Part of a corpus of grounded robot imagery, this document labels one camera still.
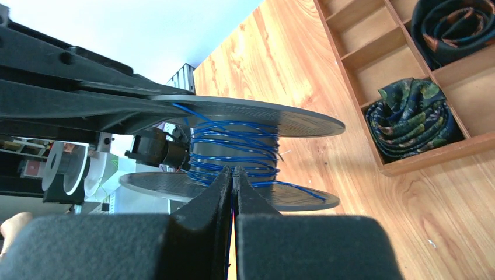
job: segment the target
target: wooden box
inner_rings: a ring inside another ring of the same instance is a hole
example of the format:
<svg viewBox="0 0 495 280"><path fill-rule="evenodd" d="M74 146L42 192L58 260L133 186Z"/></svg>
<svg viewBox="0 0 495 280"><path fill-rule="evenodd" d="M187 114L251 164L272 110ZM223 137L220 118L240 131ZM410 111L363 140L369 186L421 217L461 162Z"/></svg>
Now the wooden box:
<svg viewBox="0 0 495 280"><path fill-rule="evenodd" d="M431 71L409 34L417 0L315 0L330 46L380 171L394 176L495 148L495 45ZM404 78L431 79L463 139L385 162L365 122L378 89Z"/></svg>

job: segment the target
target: person's hand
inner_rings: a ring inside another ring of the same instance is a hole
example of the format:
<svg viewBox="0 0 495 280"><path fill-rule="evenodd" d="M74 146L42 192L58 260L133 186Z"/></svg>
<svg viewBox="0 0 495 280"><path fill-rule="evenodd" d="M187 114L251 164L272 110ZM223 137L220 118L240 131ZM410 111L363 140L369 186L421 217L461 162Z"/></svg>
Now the person's hand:
<svg viewBox="0 0 495 280"><path fill-rule="evenodd" d="M0 258L9 250L16 236L32 219L33 215L31 213L19 213L0 226L0 233L4 237L4 247L0 253Z"/></svg>

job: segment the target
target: wooden table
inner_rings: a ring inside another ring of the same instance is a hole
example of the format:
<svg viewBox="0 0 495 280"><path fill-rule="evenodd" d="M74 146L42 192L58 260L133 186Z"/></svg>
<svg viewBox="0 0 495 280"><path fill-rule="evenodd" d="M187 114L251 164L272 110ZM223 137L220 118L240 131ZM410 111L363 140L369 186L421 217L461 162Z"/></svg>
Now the wooden table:
<svg viewBox="0 0 495 280"><path fill-rule="evenodd" d="M335 209L296 215L375 218L407 279L495 279L495 152L380 174L313 0L267 0L194 78L199 95L284 104L346 123L339 136L281 140L278 179L341 199Z"/></svg>

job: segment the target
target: blue wire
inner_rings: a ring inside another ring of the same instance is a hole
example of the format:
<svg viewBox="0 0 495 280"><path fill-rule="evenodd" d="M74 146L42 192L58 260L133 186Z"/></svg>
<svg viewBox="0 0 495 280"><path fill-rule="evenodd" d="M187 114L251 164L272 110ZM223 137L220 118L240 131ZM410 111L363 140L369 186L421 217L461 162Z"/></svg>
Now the blue wire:
<svg viewBox="0 0 495 280"><path fill-rule="evenodd" d="M276 176L280 169L271 166L265 161L271 161L275 165L277 163L278 154L278 133L273 133L270 131L277 131L277 127L272 125L256 124L253 122L241 122L241 121L212 121L209 118L196 113L195 111L186 108L182 105L172 103L175 107L182 109L193 116L196 116L205 122L196 124L194 129L194 134L191 139L191 146L195 144L214 144L219 146L224 146L229 149L235 149L242 152L253 153L253 156L202 156L195 153L190 154L190 164L191 167L201 168L206 171L189 170L187 175L191 180L197 181L204 186L209 186L217 177L218 173L224 168L225 164L213 164L206 163L204 160L214 160L218 162L244 162L253 163L256 165L262 165L263 167L250 167L245 166L247 176L252 178L266 178L268 181L253 182L253 187L269 187L273 185L284 185L294 187L297 190L303 191L321 200L326 200L324 197L315 194L299 185L281 182L277 180L272 180L271 178ZM230 131L226 127L230 125L244 125L251 128L257 132L247 132L247 131ZM212 137L225 137L226 139L234 140L223 140L223 139L212 139ZM268 145L263 143L260 139L271 139L275 145Z"/></svg>

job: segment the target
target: folded cloth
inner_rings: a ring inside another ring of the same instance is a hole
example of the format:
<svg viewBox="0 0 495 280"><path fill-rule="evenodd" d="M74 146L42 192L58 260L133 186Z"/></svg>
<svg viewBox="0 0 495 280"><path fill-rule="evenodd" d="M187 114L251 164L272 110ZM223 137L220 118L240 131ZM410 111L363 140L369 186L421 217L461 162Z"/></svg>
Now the folded cloth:
<svg viewBox="0 0 495 280"><path fill-rule="evenodd" d="M366 121L387 161L444 146L461 136L444 93L432 81L399 80L378 92L382 100L367 110Z"/></svg>
<svg viewBox="0 0 495 280"><path fill-rule="evenodd" d="M432 70L495 44L495 0L419 0L411 36Z"/></svg>

